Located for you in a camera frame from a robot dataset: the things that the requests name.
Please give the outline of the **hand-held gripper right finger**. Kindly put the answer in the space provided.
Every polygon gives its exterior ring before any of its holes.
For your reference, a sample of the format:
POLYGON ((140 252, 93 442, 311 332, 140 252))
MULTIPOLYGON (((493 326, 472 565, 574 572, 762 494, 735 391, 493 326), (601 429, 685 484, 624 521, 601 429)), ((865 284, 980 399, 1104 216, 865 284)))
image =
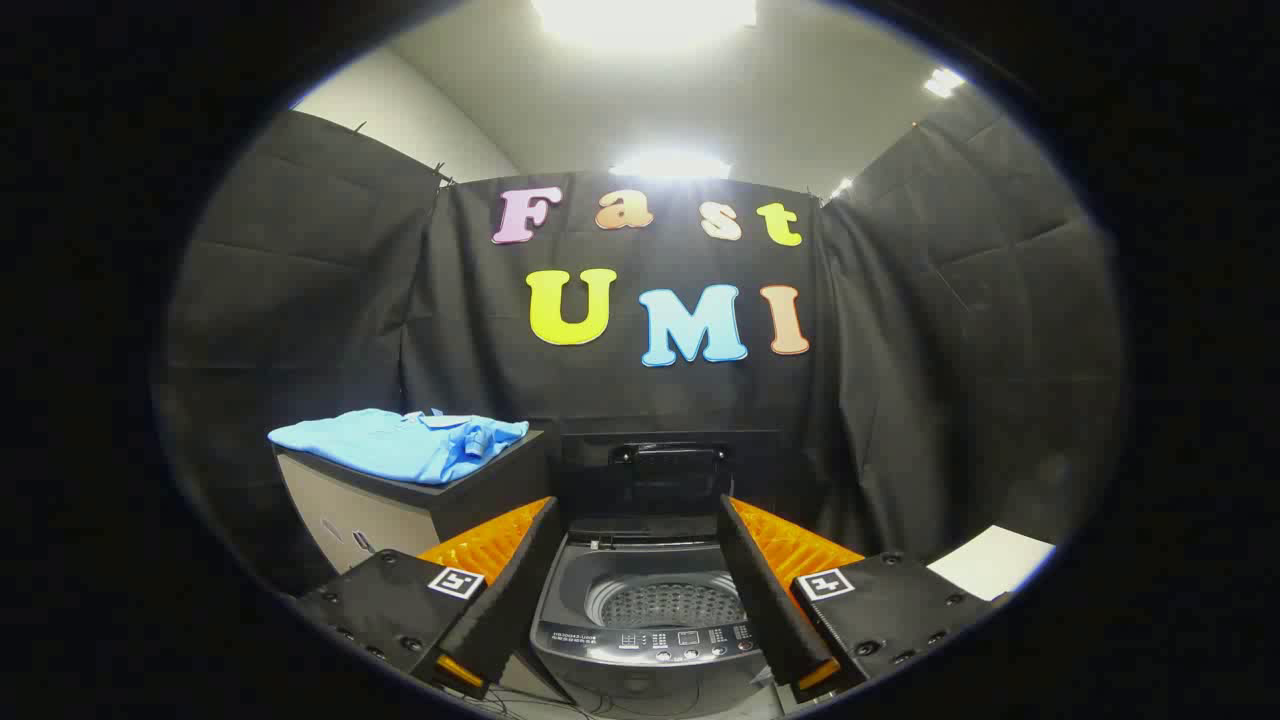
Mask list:
POLYGON ((718 541, 756 646, 797 702, 877 682, 993 611, 905 553, 865 556, 730 496, 718 541))

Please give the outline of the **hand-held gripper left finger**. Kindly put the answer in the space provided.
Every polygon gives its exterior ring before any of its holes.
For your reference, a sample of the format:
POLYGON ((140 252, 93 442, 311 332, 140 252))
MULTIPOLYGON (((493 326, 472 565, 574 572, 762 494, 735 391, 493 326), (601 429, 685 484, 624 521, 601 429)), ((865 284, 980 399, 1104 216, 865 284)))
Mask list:
POLYGON ((527 644, 562 539, 557 498, 540 498, 417 555, 376 552, 297 609, 406 676, 480 700, 527 644))

